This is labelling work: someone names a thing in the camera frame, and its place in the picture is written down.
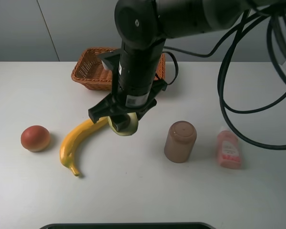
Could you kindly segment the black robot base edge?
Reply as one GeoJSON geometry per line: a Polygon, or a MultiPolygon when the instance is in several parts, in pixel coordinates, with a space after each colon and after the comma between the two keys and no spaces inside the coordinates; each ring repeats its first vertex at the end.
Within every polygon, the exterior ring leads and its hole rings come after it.
{"type": "Polygon", "coordinates": [[[179,223],[68,223],[49,224],[42,229],[214,229],[201,222],[179,223]]]}

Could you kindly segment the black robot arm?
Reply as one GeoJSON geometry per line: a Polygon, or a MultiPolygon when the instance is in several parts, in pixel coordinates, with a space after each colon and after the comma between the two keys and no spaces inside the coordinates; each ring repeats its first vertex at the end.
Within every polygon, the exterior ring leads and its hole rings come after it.
{"type": "Polygon", "coordinates": [[[90,119],[110,117],[116,131],[126,127],[129,113],[140,120],[167,87],[155,79],[165,41],[228,29],[248,7],[243,0],[118,1],[114,20],[122,45],[99,55],[112,71],[112,89],[89,109],[90,119]]]}

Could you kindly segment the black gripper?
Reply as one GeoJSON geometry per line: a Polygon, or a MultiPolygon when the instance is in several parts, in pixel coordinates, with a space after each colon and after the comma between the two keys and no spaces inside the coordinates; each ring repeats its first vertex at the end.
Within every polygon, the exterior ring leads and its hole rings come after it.
{"type": "Polygon", "coordinates": [[[156,106],[155,97],[167,87],[164,80],[155,81],[164,44],[165,40],[161,39],[146,50],[135,50],[123,43],[115,51],[98,55],[112,72],[112,89],[104,99],[88,110],[93,123],[101,117],[113,116],[113,128],[122,131],[131,122],[127,113],[136,113],[137,118],[142,119],[156,106]]]}

